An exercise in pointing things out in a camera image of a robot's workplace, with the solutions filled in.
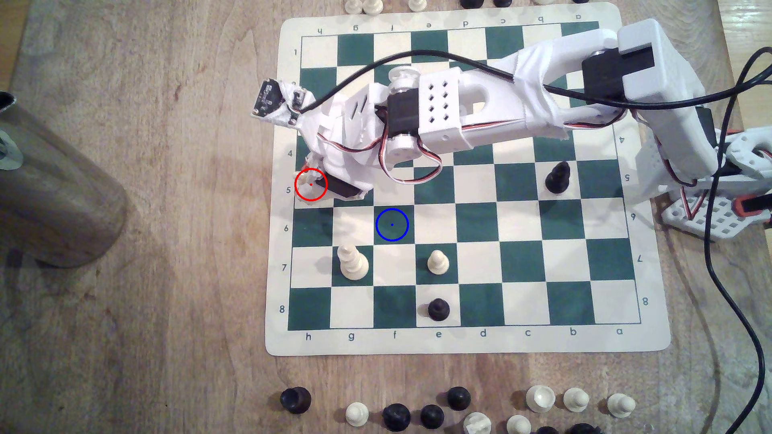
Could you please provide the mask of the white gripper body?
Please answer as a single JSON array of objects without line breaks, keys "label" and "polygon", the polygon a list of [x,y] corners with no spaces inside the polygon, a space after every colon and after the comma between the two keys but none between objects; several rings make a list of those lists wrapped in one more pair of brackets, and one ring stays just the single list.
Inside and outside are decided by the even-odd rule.
[{"label": "white gripper body", "polygon": [[289,122],[309,151],[323,158],[324,172],[341,180],[340,200],[361,200],[374,186],[385,127],[377,109],[385,107],[387,96],[386,86],[367,84],[352,96],[336,94]]}]

